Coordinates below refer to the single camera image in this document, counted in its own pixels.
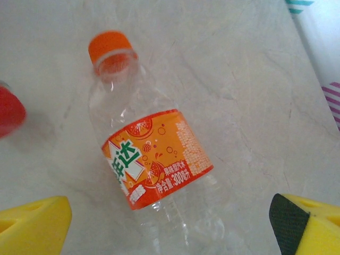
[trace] bottle neck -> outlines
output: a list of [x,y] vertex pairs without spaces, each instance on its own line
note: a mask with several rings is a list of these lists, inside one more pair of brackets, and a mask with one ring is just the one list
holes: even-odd
[[138,57],[132,50],[114,51],[98,64],[98,74],[103,84],[117,86],[130,83],[138,72]]

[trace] orange slice graphic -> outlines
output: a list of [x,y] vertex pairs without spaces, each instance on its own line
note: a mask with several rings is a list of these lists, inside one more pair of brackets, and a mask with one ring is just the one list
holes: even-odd
[[161,176],[161,172],[163,172],[163,165],[159,162],[153,161],[150,166],[150,170],[147,172],[147,178],[145,179],[145,184],[147,186],[152,186],[156,184]]
[[126,127],[126,131],[133,137],[143,137],[152,130],[152,120],[145,118]]

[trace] red object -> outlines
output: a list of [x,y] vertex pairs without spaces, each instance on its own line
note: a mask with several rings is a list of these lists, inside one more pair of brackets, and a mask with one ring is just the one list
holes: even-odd
[[16,130],[25,120],[26,110],[18,98],[0,86],[0,138]]

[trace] striped fabric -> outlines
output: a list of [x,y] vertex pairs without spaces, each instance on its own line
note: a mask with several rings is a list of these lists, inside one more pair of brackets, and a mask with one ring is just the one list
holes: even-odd
[[329,86],[322,87],[322,90],[324,91],[336,125],[340,130],[340,83],[332,82]]

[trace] bottle cap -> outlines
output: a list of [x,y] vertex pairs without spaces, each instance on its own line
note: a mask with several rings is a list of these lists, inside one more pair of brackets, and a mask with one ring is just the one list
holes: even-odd
[[26,110],[8,89],[0,84],[0,138],[17,129],[26,118]]
[[93,65],[105,54],[117,49],[132,49],[129,40],[119,31],[106,31],[95,36],[89,44]]

